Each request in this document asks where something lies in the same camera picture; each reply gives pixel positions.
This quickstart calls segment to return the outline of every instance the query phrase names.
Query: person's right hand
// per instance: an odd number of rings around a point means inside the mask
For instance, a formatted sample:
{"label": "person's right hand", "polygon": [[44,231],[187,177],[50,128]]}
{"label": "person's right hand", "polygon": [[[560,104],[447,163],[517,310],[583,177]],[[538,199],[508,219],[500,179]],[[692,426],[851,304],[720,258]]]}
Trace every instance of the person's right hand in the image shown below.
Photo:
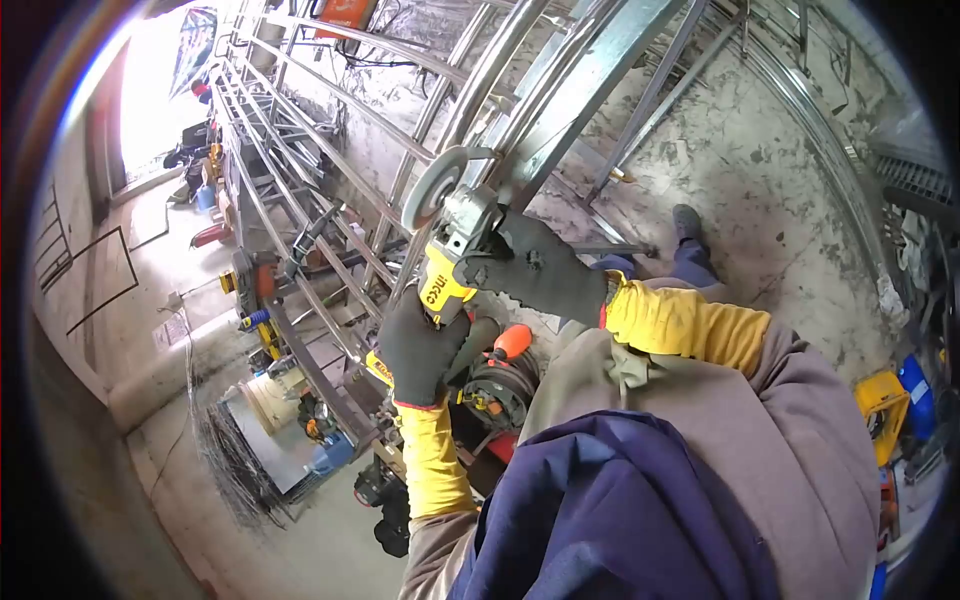
{"label": "person's right hand", "polygon": [[607,276],[593,271],[546,223],[508,210],[492,235],[513,251],[508,259],[465,256],[454,268],[458,283],[504,292],[522,305],[600,326]]}

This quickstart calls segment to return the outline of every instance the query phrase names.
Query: orange box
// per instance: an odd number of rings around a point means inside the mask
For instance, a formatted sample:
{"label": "orange box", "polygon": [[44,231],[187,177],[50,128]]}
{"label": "orange box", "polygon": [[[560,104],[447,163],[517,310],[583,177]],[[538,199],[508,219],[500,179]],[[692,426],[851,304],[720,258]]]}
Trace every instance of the orange box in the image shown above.
{"label": "orange box", "polygon": [[[326,0],[320,14],[315,15],[314,18],[331,25],[366,31],[374,9],[376,9],[376,0]],[[347,39],[339,34],[332,34],[319,29],[313,37],[314,39],[319,37]]]}

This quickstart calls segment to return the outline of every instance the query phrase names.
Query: yellow sleeve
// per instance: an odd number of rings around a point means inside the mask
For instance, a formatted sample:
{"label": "yellow sleeve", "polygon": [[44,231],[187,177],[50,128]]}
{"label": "yellow sleeve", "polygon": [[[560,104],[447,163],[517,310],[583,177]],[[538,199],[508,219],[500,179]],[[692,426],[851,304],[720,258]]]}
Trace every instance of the yellow sleeve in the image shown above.
{"label": "yellow sleeve", "polygon": [[620,344],[650,354],[674,354],[731,367],[750,377],[756,370],[770,314],[733,304],[707,303],[696,290],[651,290],[622,273],[607,305],[606,329]]}
{"label": "yellow sleeve", "polygon": [[446,402],[434,410],[396,409],[407,467],[410,518],[474,510],[467,472],[457,461]]}

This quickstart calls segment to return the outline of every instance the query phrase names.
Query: yellow crate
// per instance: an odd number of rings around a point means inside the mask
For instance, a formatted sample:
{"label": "yellow crate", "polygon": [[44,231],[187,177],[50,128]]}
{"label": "yellow crate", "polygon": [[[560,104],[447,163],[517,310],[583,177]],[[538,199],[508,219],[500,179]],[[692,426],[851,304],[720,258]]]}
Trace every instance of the yellow crate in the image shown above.
{"label": "yellow crate", "polygon": [[910,394],[903,389],[892,371],[882,371],[862,379],[853,386],[853,397],[866,422],[873,413],[886,411],[883,431],[874,440],[876,465],[882,467],[890,460],[900,427],[910,402]]}

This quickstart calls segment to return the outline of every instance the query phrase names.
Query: work glove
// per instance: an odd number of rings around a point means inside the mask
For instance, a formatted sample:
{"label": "work glove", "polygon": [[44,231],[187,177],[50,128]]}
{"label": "work glove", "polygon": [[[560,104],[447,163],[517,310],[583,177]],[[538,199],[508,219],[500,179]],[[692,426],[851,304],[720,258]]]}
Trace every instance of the work glove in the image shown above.
{"label": "work glove", "polygon": [[415,286],[404,290],[380,328],[380,359],[394,376],[394,404],[430,410],[444,399],[442,382],[470,331],[463,310],[439,329],[430,322]]}
{"label": "work glove", "polygon": [[496,251],[457,261],[457,283],[504,292],[522,306],[589,327],[603,326],[603,309],[615,284],[611,289],[606,273],[581,262],[546,223],[508,210],[492,235],[500,238],[489,244]]}

